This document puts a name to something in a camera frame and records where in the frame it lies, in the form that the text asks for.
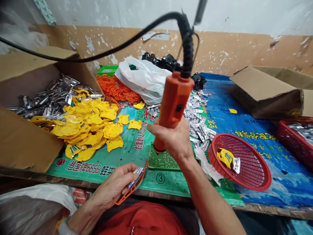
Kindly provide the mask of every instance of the blue tarp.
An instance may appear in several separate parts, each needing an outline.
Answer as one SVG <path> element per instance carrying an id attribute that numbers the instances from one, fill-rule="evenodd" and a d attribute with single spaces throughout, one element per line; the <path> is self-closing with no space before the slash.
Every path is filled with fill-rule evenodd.
<path id="1" fill-rule="evenodd" d="M 201 73 L 206 78 L 204 93 L 209 96 L 206 110 L 211 129 L 238 136 L 265 159 L 272 174 L 272 185 L 264 192 L 246 189 L 236 183 L 246 203 L 279 207 L 313 206 L 313 175 L 276 138 L 276 127 L 269 120 L 255 119 L 230 94 L 234 83 L 228 76 Z"/>

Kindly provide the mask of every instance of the red logo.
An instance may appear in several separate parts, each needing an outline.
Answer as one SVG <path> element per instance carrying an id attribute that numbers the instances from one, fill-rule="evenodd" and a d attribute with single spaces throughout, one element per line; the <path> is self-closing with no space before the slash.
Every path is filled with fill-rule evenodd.
<path id="1" fill-rule="evenodd" d="M 65 164 L 65 159 L 59 159 L 57 162 L 56 162 L 56 165 L 57 167 L 55 168 L 56 170 L 59 169 L 59 166 L 62 166 Z"/>
<path id="2" fill-rule="evenodd" d="M 144 119 L 150 120 L 152 122 L 155 122 L 155 120 L 156 120 L 154 117 L 150 116 L 150 114 L 148 113 L 148 109 L 146 107 L 144 108 L 144 114 L 142 115 L 142 117 L 144 117 Z"/>

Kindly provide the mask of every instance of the black power cord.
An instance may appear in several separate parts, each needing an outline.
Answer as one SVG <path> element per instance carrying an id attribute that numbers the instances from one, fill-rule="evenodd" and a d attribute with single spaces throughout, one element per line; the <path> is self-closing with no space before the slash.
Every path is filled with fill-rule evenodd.
<path id="1" fill-rule="evenodd" d="M 11 47 L 18 49 L 18 50 L 21 50 L 23 52 L 26 52 L 26 53 L 29 53 L 31 55 L 35 55 L 35 56 L 38 56 L 38 57 L 41 57 L 44 59 L 54 60 L 54 61 L 58 61 L 58 62 L 86 63 L 86 62 L 90 62 L 90 61 L 97 60 L 97 59 L 103 58 L 105 56 L 111 55 L 115 52 L 118 52 L 118 51 L 128 47 L 130 44 L 132 44 L 136 40 L 140 39 L 143 35 L 148 33 L 151 29 L 155 28 L 157 25 L 159 25 L 162 22 L 167 21 L 167 20 L 177 20 L 179 31 L 181 33 L 181 37 L 184 39 L 183 40 L 184 67 L 181 71 L 181 77 L 182 78 L 189 78 L 190 74 L 191 74 L 192 63 L 193 63 L 193 60 L 192 60 L 192 58 L 193 58 L 192 34 L 190 33 L 191 29 L 190 29 L 190 25 L 189 25 L 189 22 L 188 22 L 186 15 L 181 14 L 179 12 L 169 12 L 169 13 L 161 16 L 160 18 L 156 19 L 154 22 L 152 22 L 150 25 L 145 27 L 142 31 L 137 33 L 135 36 L 133 36 L 131 39 L 124 42 L 123 44 L 121 44 L 121 45 L 119 45 L 119 46 L 117 46 L 111 50 L 108 50 L 106 52 L 100 53 L 98 55 L 95 55 L 95 56 L 92 56 L 89 58 L 84 58 L 84 59 L 62 59 L 62 58 L 52 57 L 52 56 L 43 55 L 43 54 L 37 53 L 35 51 L 29 50 L 27 48 L 21 47 L 17 44 L 14 44 L 14 43 L 2 38 L 2 37 L 0 37 L 0 41 L 11 46 Z"/>

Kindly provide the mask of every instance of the orange handle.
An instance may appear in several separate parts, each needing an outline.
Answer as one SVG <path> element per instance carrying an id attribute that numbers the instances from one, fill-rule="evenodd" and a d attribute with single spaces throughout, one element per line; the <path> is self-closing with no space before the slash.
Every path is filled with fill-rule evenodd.
<path id="1" fill-rule="evenodd" d="M 146 165 L 144 166 L 144 171 L 143 171 L 143 174 L 141 176 L 141 179 L 127 193 L 125 193 L 122 197 L 120 197 L 120 199 L 117 202 L 113 202 L 115 205 L 117 205 L 117 206 L 121 205 L 122 202 L 124 202 L 126 200 L 126 198 L 128 198 L 133 192 L 136 191 L 136 189 L 139 187 L 139 185 L 141 184 L 141 182 L 144 178 L 144 174 L 146 173 L 147 166 L 148 166 L 148 160 L 146 161 Z"/>
<path id="2" fill-rule="evenodd" d="M 175 128 L 182 119 L 184 109 L 195 83 L 189 78 L 182 78 L 180 72 L 173 72 L 166 78 L 158 124 L 166 128 Z M 164 142 L 155 138 L 156 153 L 166 150 Z"/>

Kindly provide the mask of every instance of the red plastic basket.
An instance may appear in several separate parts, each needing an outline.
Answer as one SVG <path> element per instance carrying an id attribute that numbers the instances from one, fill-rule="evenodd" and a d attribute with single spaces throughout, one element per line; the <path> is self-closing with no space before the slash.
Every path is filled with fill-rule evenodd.
<path id="1" fill-rule="evenodd" d="M 240 173 L 227 168 L 217 157 L 220 149 L 240 158 Z M 231 134 L 218 134 L 212 140 L 208 155 L 212 166 L 226 179 L 255 191 L 267 190 L 272 183 L 271 172 L 258 152 L 244 140 Z"/>
<path id="2" fill-rule="evenodd" d="M 288 125 L 293 123 L 313 124 L 307 121 L 280 121 L 276 137 L 285 145 L 307 169 L 313 172 L 313 146 L 303 139 L 296 131 L 289 128 Z"/>

